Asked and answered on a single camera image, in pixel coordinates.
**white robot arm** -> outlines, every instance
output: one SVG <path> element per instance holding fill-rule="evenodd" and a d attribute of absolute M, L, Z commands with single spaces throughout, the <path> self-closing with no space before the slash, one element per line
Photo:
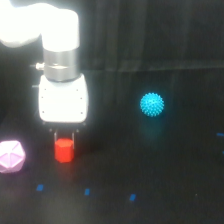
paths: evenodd
<path fill-rule="evenodd" d="M 0 0 L 0 41 L 5 46 L 21 47 L 40 35 L 44 55 L 40 117 L 47 122 L 83 122 L 88 112 L 88 91 L 79 71 L 78 15 L 44 3 L 14 8 L 9 0 Z"/>

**blue spiky ball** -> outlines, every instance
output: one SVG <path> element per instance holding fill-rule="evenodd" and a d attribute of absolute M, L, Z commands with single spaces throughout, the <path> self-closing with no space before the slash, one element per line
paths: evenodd
<path fill-rule="evenodd" d="M 145 115 L 155 117 L 163 111 L 164 102 L 160 95 L 156 93 L 148 93 L 142 97 L 140 107 Z"/>

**blue light spot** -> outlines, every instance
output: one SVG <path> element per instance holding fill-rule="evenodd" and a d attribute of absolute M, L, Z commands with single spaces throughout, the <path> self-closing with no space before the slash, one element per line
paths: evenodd
<path fill-rule="evenodd" d="M 89 189 L 86 189 L 85 190 L 85 195 L 88 196 L 89 194 L 90 194 L 90 190 Z"/>
<path fill-rule="evenodd" d="M 224 134 L 223 133 L 217 133 L 217 136 L 224 137 Z"/>
<path fill-rule="evenodd" d="M 42 191 L 44 189 L 44 185 L 43 184 L 39 184 L 37 186 L 37 191 Z"/>
<path fill-rule="evenodd" d="M 136 198 L 136 195 L 135 195 L 135 194 L 132 194 L 132 195 L 130 196 L 130 201 L 134 201 L 135 198 Z"/>

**red block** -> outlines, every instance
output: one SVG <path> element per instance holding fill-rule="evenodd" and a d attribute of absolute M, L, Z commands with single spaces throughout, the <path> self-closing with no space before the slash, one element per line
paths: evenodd
<path fill-rule="evenodd" d="M 74 158 L 73 141 L 60 138 L 55 142 L 55 159 L 60 163 L 71 162 Z"/>

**translucent pink block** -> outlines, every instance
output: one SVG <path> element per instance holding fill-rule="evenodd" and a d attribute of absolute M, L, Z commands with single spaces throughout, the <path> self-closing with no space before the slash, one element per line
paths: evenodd
<path fill-rule="evenodd" d="M 18 141 L 0 143 L 0 172 L 20 171 L 26 159 L 25 151 Z"/>

